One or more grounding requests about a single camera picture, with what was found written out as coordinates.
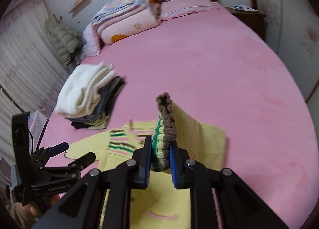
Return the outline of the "person's left hand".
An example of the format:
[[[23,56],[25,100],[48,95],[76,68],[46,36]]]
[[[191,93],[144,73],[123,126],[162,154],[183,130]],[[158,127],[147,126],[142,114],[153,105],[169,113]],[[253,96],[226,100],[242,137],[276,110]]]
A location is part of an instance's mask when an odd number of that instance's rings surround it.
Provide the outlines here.
[[[5,206],[5,208],[18,228],[32,228],[40,216],[39,208],[34,202],[25,206],[22,203],[16,202],[13,205]]]

